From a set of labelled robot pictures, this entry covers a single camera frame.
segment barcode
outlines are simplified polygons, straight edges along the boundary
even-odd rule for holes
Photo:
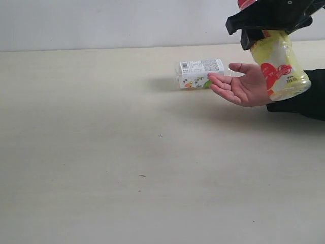
[[[189,72],[187,63],[182,63],[182,72],[183,73]]]

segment palm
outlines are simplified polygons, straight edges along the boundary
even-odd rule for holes
[[[228,101],[244,107],[271,103],[265,78],[258,65],[230,64],[234,71],[245,73],[241,77],[209,74],[211,89]]]

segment finger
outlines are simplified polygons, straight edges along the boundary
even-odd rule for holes
[[[231,76],[225,76],[225,75],[220,75],[217,73],[210,73],[208,74],[208,79],[210,80],[210,77],[215,77],[219,81],[225,84],[230,84],[232,82],[232,77]]]
[[[229,69],[235,72],[246,74],[250,69],[254,67],[253,64],[233,63],[229,64]]]
[[[223,83],[221,82],[218,78],[216,78],[215,76],[209,76],[208,77],[209,80],[211,80],[211,82],[213,84],[215,84],[216,86],[220,87],[221,89],[224,89],[224,90],[231,90],[232,89],[232,86],[229,85],[228,83]]]
[[[218,87],[217,85],[214,85],[214,84],[210,86],[210,89],[231,103],[234,103],[237,105],[242,104],[242,101],[240,100],[240,98],[235,96],[231,90],[221,89],[220,87]]]

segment small box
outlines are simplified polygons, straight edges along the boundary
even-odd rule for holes
[[[176,80],[181,89],[208,88],[211,85],[208,74],[224,75],[224,66],[220,59],[179,62],[176,72]]]

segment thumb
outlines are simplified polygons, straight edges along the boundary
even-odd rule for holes
[[[252,69],[254,65],[252,64],[243,64],[243,63],[232,63],[229,64],[229,69],[235,72],[240,72],[243,74],[247,74],[247,72]]]

